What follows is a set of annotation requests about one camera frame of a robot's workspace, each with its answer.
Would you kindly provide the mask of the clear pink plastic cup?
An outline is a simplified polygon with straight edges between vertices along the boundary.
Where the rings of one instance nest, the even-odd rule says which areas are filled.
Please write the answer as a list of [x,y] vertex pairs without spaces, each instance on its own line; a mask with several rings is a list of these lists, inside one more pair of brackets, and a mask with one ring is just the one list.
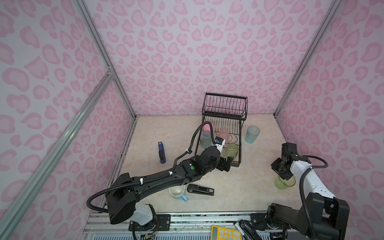
[[226,144],[230,143],[231,137],[230,137],[230,133],[229,133],[229,131],[227,129],[220,130],[220,132],[218,134],[218,137],[220,137],[223,140],[225,140]]

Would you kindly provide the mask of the opaque pink plastic cup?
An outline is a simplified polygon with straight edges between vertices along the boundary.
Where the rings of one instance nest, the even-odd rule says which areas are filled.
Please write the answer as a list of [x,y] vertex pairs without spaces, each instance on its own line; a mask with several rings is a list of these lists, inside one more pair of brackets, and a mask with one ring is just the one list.
[[210,125],[209,125],[209,124],[205,124],[205,125],[203,126],[203,131],[211,132],[211,127],[210,127]]

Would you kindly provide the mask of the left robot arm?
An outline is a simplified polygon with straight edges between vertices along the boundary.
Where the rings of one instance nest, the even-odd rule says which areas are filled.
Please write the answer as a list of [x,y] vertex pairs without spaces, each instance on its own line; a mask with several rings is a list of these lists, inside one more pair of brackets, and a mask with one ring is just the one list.
[[111,191],[106,193],[110,223],[153,224],[157,220],[154,207],[141,204],[142,199],[171,187],[196,182],[214,169],[228,172],[233,159],[221,157],[218,148],[211,146],[201,155],[183,160],[174,169],[141,177],[131,177],[128,173],[120,175],[112,184]]

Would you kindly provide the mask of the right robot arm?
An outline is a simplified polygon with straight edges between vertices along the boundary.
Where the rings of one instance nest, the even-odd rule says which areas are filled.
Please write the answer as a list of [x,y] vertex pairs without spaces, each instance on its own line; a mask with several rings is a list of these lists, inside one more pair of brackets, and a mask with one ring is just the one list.
[[311,240],[343,240],[350,207],[330,192],[316,174],[316,169],[325,169],[328,163],[315,157],[322,162],[322,165],[316,166],[311,163],[312,158],[311,155],[286,153],[271,164],[279,177],[285,180],[295,177],[299,182],[302,206],[295,210],[272,203],[267,210],[267,223],[290,227]]

